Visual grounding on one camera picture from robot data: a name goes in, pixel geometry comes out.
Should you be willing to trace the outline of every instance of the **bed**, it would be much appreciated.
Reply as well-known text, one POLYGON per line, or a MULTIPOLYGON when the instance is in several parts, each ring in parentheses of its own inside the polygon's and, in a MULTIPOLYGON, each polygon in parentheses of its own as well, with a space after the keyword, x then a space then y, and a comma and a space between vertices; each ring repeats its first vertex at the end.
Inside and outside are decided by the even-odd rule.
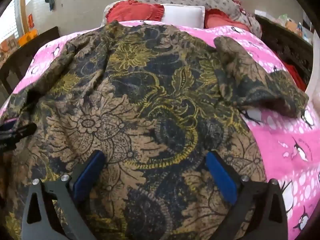
MULTIPOLYGON (((252 17, 232 0, 137 0, 146 3, 174 3, 183 5, 201 5, 206 9, 217 8, 226 13, 230 19, 245 24, 255 36, 260 38, 278 57, 286 63, 293 65, 299 76, 306 85, 309 84, 313 70, 313 48, 310 44, 298 37, 296 34, 287 31, 280 25, 270 22, 268 19, 255 16, 252 17)), ((119 1, 106 6, 101 26, 106 24, 106 15, 109 10, 119 1)), ((307 94, 311 98, 311 87, 317 80, 309 86, 307 94)))
POLYGON ((162 222, 153 233, 164 237, 208 239, 228 207, 221 205, 205 170, 206 148, 218 150, 240 174, 278 180, 289 239, 294 239, 319 200, 320 120, 279 58, 257 37, 257 28, 254 35, 231 26, 197 29, 127 21, 43 46, 0 110, 2 122, 19 113, 20 122, 38 125, 12 160, 10 232, 20 233, 30 178, 56 179, 100 147, 113 154, 99 183, 102 198, 98 190, 90 196, 87 220, 101 229, 102 239, 110 231, 115 239, 126 232, 146 238, 152 221, 162 222), (173 50, 177 47, 185 50, 173 50), (235 75, 235 87, 230 87, 231 74, 239 71, 231 64, 237 58, 256 71, 235 75), (219 67, 212 71, 212 64, 219 67), (247 77, 251 85, 243 96, 236 88, 247 77), (223 104, 217 103, 221 96, 223 104), (38 101, 29 105, 34 98, 38 101), (142 222, 146 213, 153 220, 142 222))

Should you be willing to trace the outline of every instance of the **window blind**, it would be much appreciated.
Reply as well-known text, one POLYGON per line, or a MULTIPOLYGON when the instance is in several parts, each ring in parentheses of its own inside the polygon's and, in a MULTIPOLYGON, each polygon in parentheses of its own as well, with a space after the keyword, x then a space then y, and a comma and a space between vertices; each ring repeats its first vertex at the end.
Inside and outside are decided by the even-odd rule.
POLYGON ((18 29, 14 8, 14 0, 10 2, 4 13, 0 17, 0 42, 10 37, 12 34, 18 38, 18 29))

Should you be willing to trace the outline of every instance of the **red pillow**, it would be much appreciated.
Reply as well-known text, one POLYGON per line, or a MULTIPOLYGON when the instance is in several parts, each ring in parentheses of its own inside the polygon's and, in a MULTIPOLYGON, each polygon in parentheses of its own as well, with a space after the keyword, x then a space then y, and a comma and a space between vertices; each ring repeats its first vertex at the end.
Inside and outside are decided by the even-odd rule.
POLYGON ((205 11, 204 28, 209 29, 224 25, 231 25, 248 32, 250 31, 247 25, 231 20, 227 14, 218 9, 211 9, 205 11))
POLYGON ((126 0, 116 3, 107 13, 107 22, 133 20, 161 21, 164 7, 161 4, 142 3, 135 0, 126 0))

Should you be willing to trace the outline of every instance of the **pink bedsheet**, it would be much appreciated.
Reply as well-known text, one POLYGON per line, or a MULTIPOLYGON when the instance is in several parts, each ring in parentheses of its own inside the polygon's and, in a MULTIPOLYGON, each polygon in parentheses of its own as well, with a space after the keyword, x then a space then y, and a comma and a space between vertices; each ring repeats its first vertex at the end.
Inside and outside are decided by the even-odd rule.
MULTIPOLYGON (((121 22, 125 26, 137 26, 142 23, 164 24, 154 21, 121 22)), ((260 39, 242 29, 232 26, 213 29, 177 27, 213 47, 215 37, 231 37, 241 44, 268 73, 275 68, 286 70, 276 55, 260 39)), ((13 93, 18 93, 39 79, 53 59, 60 54, 63 45, 86 32, 88 31, 61 37, 39 49, 25 77, 13 93)), ((0 109, 0 116, 6 109, 8 100, 0 109)), ((243 114, 248 117, 243 115, 257 140, 268 180, 276 178, 283 189, 289 240, 293 240, 304 228, 320 197, 319 118, 311 103, 308 104, 304 116, 298 119, 286 118, 268 109, 253 109, 243 114)))

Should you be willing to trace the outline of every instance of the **penguin print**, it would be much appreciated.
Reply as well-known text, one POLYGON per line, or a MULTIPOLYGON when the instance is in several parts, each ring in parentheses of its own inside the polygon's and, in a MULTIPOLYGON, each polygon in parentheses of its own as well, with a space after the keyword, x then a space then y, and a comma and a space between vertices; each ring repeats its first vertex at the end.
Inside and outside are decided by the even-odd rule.
MULTIPOLYGON (((300 158, 307 162, 308 159, 307 159, 307 155, 305 153, 305 151, 301 148, 301 146, 297 143, 297 141, 293 138, 294 140, 294 145, 293 145, 293 151, 292 151, 292 154, 291 154, 291 159, 293 159, 295 156, 297 156, 299 154, 300 158)), ((289 146, 286 144, 286 143, 283 143, 283 142, 280 142, 278 141, 278 143, 283 147, 283 148, 286 148, 286 151, 283 153, 283 157, 286 158, 286 157, 289 157, 289 146)))
POLYGON ((256 47, 257 49, 260 49, 258 46, 254 45, 252 42, 249 41, 249 44, 251 44, 252 46, 256 47))
POLYGON ((52 52, 52 55, 53 55, 54 57, 57 57, 59 51, 60 51, 60 45, 58 45, 58 47, 56 47, 56 49, 54 50, 54 52, 52 52))
POLYGON ((292 214, 293 209, 293 183, 292 180, 284 181, 281 186, 282 197, 284 200, 284 207, 287 214, 292 214))
POLYGON ((257 123, 258 125, 262 123, 261 111, 258 109, 254 108, 254 109, 242 110, 241 113, 246 119, 257 123))
POLYGON ((255 53, 254 51, 248 51, 248 54, 253 57, 253 55, 256 57, 256 58, 260 58, 259 55, 257 53, 255 53))
POLYGON ((35 58, 32 59, 32 61, 31 61, 31 63, 30 63, 30 66, 33 65, 34 62, 35 62, 35 58))
POLYGON ((40 68, 39 68, 38 65, 34 66, 34 67, 32 68, 32 70, 31 70, 31 75, 36 74, 39 69, 40 69, 40 68))
POLYGON ((306 213, 306 207, 303 206, 303 214, 299 219, 298 225, 296 225, 294 228, 298 228, 300 231, 302 231, 303 228, 306 226, 308 220, 309 220, 309 215, 306 213))
POLYGON ((236 32, 236 33, 244 33, 244 30, 242 30, 242 29, 240 29, 240 28, 238 28, 238 27, 231 27, 231 30, 233 30, 234 32, 236 32))
POLYGON ((306 156, 304 150, 299 146, 299 144, 297 143, 297 141, 295 139, 294 139, 294 141, 295 141, 295 145, 293 146, 293 153, 291 155, 291 159, 293 159, 293 157, 295 157, 297 154, 299 154, 301 159, 303 161, 307 162, 308 159, 307 159, 307 156, 306 156))
MULTIPOLYGON (((286 145, 285 143, 282 143, 282 142, 280 142, 280 141, 278 141, 278 144, 280 144, 283 148, 289 148, 288 145, 286 145)), ((283 157, 284 157, 284 158, 285 158, 285 157, 289 157, 289 152, 286 151, 286 152, 283 154, 283 157)))
POLYGON ((301 115, 302 120, 312 129, 315 125, 313 119, 308 110, 305 110, 304 113, 301 115))

